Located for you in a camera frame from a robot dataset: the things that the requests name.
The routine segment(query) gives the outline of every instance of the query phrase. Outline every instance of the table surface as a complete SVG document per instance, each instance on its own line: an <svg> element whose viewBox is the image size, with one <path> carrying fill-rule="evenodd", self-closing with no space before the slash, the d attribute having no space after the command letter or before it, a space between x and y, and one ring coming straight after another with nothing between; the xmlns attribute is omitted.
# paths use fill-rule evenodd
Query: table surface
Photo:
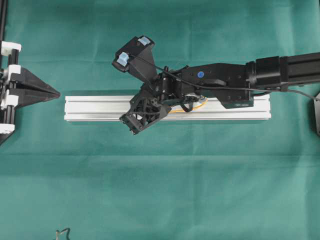
<svg viewBox="0 0 320 240"><path fill-rule="evenodd" d="M50 240L65 227L74 240L320 238L306 97L272 93L266 121L163 121L136 136L64 121L65 96L138 91L111 62L141 35L171 69L320 52L319 1L10 0L5 40L61 97L19 109L0 148L0 238Z"/></svg>

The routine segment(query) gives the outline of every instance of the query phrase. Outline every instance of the black bracket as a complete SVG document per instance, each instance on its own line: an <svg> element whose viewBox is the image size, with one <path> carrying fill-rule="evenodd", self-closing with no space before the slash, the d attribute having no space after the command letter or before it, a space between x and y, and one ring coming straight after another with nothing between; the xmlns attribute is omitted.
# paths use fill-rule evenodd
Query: black bracket
<svg viewBox="0 0 320 240"><path fill-rule="evenodd" d="M320 101L314 100L314 113L315 113L316 134L320 136Z"/></svg>

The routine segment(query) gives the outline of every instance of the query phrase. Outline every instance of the aluminum profile bar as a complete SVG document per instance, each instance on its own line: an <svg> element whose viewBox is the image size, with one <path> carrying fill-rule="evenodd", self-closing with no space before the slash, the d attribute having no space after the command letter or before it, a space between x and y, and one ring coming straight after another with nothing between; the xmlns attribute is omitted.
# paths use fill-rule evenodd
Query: aluminum profile bar
<svg viewBox="0 0 320 240"><path fill-rule="evenodd" d="M192 112L169 113L164 121L178 120L268 120L269 95L254 98L253 107L225 109L216 98ZM64 120L68 122L114 122L130 108L133 96L66 96Z"/></svg>

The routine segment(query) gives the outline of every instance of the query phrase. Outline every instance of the yellow cable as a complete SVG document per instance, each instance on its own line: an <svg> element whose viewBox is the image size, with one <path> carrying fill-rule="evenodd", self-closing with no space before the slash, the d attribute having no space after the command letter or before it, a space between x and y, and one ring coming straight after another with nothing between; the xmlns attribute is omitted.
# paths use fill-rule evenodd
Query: yellow cable
<svg viewBox="0 0 320 240"><path fill-rule="evenodd" d="M192 110L196 110L198 108L203 107L206 103L208 102L208 98L205 99L205 101L203 103L201 103L199 106L195 106L194 108L192 108ZM173 114L173 113L184 113L184 110L172 110L169 113Z"/></svg>

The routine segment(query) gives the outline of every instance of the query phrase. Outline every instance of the blue sticker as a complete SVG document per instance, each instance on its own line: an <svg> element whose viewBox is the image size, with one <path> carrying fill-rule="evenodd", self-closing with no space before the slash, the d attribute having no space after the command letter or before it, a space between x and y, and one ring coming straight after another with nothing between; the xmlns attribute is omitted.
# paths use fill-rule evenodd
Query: blue sticker
<svg viewBox="0 0 320 240"><path fill-rule="evenodd" d="M205 73L203 71L198 72L197 76L198 78L203 78Z"/></svg>

